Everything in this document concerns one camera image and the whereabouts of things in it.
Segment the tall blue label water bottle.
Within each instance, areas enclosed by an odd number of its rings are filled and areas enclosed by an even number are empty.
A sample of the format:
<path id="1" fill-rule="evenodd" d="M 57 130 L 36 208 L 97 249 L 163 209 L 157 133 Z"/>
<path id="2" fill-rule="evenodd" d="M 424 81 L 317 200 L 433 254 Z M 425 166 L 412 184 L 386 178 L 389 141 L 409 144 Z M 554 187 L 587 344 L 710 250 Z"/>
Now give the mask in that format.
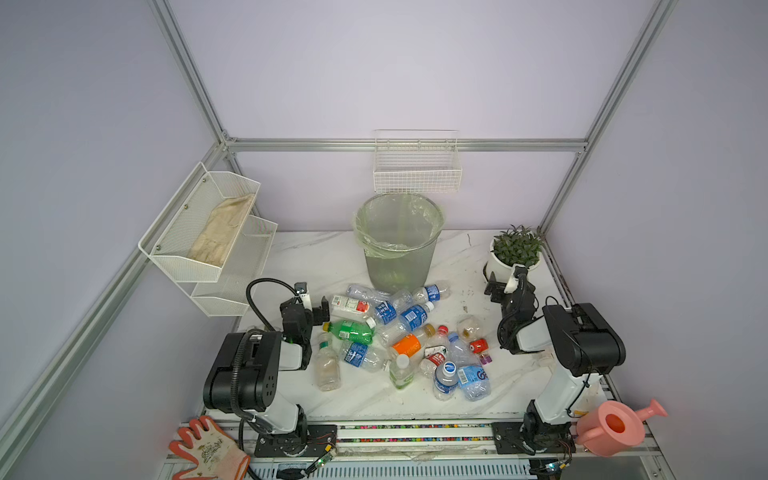
<path id="1" fill-rule="evenodd" d="M 395 320 L 380 326 L 375 337 L 384 345 L 392 345 L 405 335 L 412 333 L 417 328 L 427 323 L 429 314 L 435 309 L 433 302 L 415 304 L 407 308 Z"/>

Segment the small green tinted bottle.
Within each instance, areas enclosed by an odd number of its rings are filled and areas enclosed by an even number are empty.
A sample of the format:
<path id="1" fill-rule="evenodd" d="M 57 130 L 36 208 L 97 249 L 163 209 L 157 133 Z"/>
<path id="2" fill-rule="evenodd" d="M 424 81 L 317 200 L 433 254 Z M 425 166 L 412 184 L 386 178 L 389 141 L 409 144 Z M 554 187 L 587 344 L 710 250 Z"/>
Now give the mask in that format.
<path id="1" fill-rule="evenodd" d="M 408 355 L 400 354 L 390 363 L 389 378 L 393 386 L 402 390 L 414 380 L 414 365 Z"/>

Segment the short bottle blue white cap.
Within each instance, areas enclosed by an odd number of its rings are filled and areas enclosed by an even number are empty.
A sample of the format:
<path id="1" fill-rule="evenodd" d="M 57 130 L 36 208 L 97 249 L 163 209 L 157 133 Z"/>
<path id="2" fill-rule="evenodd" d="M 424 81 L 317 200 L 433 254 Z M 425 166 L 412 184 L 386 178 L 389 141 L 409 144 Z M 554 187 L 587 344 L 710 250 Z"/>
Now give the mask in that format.
<path id="1" fill-rule="evenodd" d="M 445 361 L 440 364 L 433 380 L 433 389 L 435 397 L 440 401 L 449 400 L 455 393 L 458 384 L 457 367 L 452 361 Z"/>

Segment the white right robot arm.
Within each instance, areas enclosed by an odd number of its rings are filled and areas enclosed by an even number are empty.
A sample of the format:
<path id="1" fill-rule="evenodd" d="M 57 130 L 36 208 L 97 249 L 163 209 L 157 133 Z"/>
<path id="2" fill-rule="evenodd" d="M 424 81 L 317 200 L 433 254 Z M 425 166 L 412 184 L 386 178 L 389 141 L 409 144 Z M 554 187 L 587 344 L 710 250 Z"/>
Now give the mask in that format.
<path id="1" fill-rule="evenodd" d="M 530 431 L 577 419 L 576 406 L 592 379 L 625 362 L 623 341 L 593 304 L 540 302 L 525 267 L 517 267 L 505 282 L 490 274 L 484 294 L 500 307 L 496 337 L 501 349 L 553 355 L 550 379 L 524 417 Z"/>

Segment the blue label bottle near bin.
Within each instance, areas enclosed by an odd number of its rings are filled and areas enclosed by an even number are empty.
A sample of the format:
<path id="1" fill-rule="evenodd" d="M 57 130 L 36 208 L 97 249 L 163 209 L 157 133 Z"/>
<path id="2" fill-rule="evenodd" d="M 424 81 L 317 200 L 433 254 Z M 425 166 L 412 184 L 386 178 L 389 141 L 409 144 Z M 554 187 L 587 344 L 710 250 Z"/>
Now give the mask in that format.
<path id="1" fill-rule="evenodd" d="M 438 302 L 451 296 L 451 285 L 448 281 L 437 281 L 417 288 L 412 297 L 416 303 Z"/>

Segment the green lined trash bin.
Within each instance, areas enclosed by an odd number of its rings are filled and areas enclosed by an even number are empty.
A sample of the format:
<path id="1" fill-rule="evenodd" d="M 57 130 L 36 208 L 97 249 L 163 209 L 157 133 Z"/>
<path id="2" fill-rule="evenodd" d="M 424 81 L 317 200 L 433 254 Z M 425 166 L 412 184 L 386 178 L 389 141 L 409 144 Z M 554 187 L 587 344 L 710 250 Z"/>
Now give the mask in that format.
<path id="1" fill-rule="evenodd" d="M 385 193 L 355 212 L 353 232 L 362 248 L 372 286 L 385 293 L 425 284 L 445 217 L 430 198 Z"/>

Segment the potted green succulent plant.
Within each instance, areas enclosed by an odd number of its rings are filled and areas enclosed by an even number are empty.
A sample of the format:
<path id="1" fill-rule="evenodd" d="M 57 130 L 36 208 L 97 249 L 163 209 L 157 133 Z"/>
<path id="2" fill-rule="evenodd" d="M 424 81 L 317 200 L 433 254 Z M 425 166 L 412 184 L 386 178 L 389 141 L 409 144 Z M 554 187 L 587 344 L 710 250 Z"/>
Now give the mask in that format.
<path id="1" fill-rule="evenodd" d="M 543 263 L 544 239 L 541 234 L 524 225 L 511 224 L 493 237 L 489 257 L 483 268 L 487 280 L 506 283 L 516 266 L 533 271 Z"/>

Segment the small red cap bottle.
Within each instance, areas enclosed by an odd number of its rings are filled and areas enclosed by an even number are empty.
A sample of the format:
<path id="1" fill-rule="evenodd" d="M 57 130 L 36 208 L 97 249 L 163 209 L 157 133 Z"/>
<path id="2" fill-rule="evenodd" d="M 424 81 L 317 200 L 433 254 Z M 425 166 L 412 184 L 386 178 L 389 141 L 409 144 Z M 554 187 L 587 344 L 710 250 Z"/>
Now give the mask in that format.
<path id="1" fill-rule="evenodd" d="M 481 355 L 483 352 L 487 351 L 489 348 L 489 344 L 485 338 L 478 338 L 470 342 L 469 346 L 470 346 L 471 352 L 476 355 Z"/>

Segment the clear crushed bottle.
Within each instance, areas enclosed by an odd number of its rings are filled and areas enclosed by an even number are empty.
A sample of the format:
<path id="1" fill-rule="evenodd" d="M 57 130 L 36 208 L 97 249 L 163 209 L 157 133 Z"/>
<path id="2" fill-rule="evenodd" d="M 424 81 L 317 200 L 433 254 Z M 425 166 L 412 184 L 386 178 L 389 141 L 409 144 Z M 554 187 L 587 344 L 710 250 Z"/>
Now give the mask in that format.
<path id="1" fill-rule="evenodd" d="M 346 295 L 350 298 L 362 300 L 370 304 L 389 301 L 391 298 L 391 295 L 386 292 L 357 283 L 350 284 L 347 287 Z"/>

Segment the small blue label bottle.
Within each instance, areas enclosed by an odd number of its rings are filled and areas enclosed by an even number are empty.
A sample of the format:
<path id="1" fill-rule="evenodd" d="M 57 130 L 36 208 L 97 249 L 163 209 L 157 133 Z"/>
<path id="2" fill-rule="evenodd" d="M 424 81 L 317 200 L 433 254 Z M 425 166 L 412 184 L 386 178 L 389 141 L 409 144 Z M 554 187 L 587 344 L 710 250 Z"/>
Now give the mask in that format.
<path id="1" fill-rule="evenodd" d="M 377 325 L 388 325 L 414 303 L 414 297 L 408 290 L 400 290 L 385 300 L 376 302 L 369 312 L 369 317 Z"/>

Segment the large crushed blue label bottle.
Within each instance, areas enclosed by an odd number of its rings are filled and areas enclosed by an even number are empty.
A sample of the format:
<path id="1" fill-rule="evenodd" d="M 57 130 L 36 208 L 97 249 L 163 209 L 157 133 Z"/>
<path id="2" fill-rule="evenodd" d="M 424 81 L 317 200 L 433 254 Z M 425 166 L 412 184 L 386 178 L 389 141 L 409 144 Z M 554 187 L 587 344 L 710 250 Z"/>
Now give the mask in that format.
<path id="1" fill-rule="evenodd" d="M 448 354 L 456 365 L 458 386 L 469 401 L 478 401 L 491 394 L 488 374 L 469 345 L 456 332 L 449 332 Z"/>

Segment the orange label bottle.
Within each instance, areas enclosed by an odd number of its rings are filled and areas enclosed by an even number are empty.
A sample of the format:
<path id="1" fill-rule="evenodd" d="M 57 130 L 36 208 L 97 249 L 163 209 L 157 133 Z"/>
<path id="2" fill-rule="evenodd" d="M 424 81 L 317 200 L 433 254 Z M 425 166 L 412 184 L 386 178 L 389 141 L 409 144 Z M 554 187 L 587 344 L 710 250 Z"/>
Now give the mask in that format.
<path id="1" fill-rule="evenodd" d="M 426 342 L 435 334 L 435 327 L 429 323 L 413 330 L 389 347 L 390 358 L 396 360 L 400 355 L 413 357 L 425 347 Z"/>

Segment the white two-tier mesh shelf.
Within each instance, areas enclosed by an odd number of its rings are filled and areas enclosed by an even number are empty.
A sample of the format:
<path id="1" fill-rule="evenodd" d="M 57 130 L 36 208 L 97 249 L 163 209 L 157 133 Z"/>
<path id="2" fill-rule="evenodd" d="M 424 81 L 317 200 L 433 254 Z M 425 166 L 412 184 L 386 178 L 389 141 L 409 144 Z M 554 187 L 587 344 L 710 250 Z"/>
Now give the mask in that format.
<path id="1" fill-rule="evenodd" d="M 255 214 L 261 184 L 198 164 L 139 250 L 208 317 L 248 311 L 247 284 L 267 263 L 277 224 Z"/>

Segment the orange white work glove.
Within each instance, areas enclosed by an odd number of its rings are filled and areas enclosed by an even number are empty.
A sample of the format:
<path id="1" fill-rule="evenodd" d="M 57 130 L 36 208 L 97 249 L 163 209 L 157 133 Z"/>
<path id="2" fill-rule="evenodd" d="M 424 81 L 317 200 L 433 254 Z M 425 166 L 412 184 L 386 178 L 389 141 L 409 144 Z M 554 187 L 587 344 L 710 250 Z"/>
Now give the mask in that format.
<path id="1" fill-rule="evenodd" d="M 173 480 L 241 480 L 245 477 L 250 457 L 209 416 L 192 419 L 177 433 L 179 439 L 170 442 L 169 450 L 192 462 L 194 467 L 175 473 Z"/>

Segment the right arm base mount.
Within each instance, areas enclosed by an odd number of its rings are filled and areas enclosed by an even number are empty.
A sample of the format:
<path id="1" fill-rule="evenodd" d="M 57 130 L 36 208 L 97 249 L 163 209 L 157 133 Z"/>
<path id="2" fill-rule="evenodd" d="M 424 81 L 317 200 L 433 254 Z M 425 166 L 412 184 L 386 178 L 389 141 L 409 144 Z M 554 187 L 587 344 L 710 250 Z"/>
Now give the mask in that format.
<path id="1" fill-rule="evenodd" d="M 498 454 L 572 454 L 575 450 L 570 425 L 494 422 L 492 438 Z"/>

